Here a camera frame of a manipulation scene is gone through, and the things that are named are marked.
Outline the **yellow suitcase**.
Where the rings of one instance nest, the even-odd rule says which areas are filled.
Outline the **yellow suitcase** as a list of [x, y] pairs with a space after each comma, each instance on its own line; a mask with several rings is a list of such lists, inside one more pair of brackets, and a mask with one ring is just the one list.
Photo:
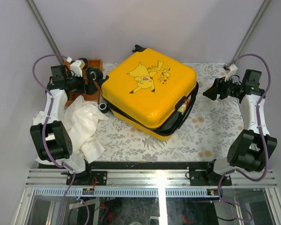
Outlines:
[[115, 117], [161, 141], [183, 125], [199, 90], [193, 68], [140, 45], [98, 84]]

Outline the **orange floral fabric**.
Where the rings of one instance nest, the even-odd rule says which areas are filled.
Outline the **orange floral fabric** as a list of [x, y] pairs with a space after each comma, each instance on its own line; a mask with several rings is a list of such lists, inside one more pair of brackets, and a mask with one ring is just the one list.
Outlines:
[[178, 109], [181, 114], [184, 114], [186, 111], [187, 106], [189, 105], [190, 100], [187, 99]]

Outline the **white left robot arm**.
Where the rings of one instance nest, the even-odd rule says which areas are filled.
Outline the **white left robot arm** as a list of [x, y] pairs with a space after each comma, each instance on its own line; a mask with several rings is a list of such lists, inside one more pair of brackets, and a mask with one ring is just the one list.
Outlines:
[[88, 67], [78, 75], [66, 65], [52, 66], [51, 77], [45, 88], [46, 106], [39, 122], [30, 127], [30, 135], [37, 151], [37, 162], [66, 168], [77, 173], [77, 180], [88, 185], [93, 173], [86, 169], [83, 158], [74, 154], [72, 140], [62, 122], [66, 102], [71, 92], [93, 94], [98, 88], [97, 79], [103, 77], [100, 69]]

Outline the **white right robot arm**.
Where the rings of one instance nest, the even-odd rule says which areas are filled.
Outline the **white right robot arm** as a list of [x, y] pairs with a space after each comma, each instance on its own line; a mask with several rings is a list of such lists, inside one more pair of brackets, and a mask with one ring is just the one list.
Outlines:
[[259, 87], [262, 73], [246, 70], [241, 83], [232, 78], [216, 78], [211, 88], [203, 95], [211, 100], [236, 98], [243, 118], [244, 128], [232, 143], [225, 158], [214, 161], [213, 168], [204, 173], [205, 182], [214, 185], [221, 175], [233, 169], [260, 172], [266, 166], [277, 146], [277, 139], [271, 137], [264, 116], [264, 90]]

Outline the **wooden compartment organizer tray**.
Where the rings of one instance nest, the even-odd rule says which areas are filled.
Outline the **wooden compartment organizer tray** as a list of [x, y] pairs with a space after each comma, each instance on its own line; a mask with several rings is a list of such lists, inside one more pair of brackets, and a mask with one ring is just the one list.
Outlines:
[[66, 71], [69, 72], [71, 82], [76, 82], [78, 87], [69, 92], [66, 106], [70, 106], [76, 98], [82, 96], [85, 101], [99, 103], [101, 88], [98, 81], [103, 78], [102, 60], [88, 60], [79, 58], [75, 61], [65, 61]]

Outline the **white crumpled towel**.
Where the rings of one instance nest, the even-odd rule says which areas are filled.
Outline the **white crumpled towel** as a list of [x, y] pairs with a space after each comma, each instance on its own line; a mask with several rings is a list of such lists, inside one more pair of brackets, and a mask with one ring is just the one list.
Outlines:
[[91, 163], [105, 151], [105, 148], [93, 137], [99, 121], [109, 119], [98, 107], [98, 103], [85, 101], [82, 96], [65, 107], [65, 96], [52, 97], [47, 94], [45, 110], [40, 111], [33, 119], [30, 132], [36, 134], [31, 136], [43, 147], [42, 126], [45, 119], [48, 119], [46, 128], [49, 128], [54, 121], [61, 121], [72, 141], [73, 153], [83, 155], [87, 162]]

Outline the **aluminium mounting rail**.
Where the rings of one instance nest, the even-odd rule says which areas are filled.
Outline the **aluminium mounting rail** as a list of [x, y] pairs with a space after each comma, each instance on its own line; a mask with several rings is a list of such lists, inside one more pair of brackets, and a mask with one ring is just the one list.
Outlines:
[[[107, 170], [105, 175], [97, 178], [104, 180], [107, 188], [153, 188], [164, 185], [166, 188], [190, 187], [193, 177], [183, 170]], [[27, 187], [62, 187], [67, 185], [65, 169], [30, 169], [25, 186]], [[274, 173], [269, 171], [259, 182], [253, 182], [240, 173], [234, 172], [229, 176], [231, 182], [223, 188], [277, 188]]]

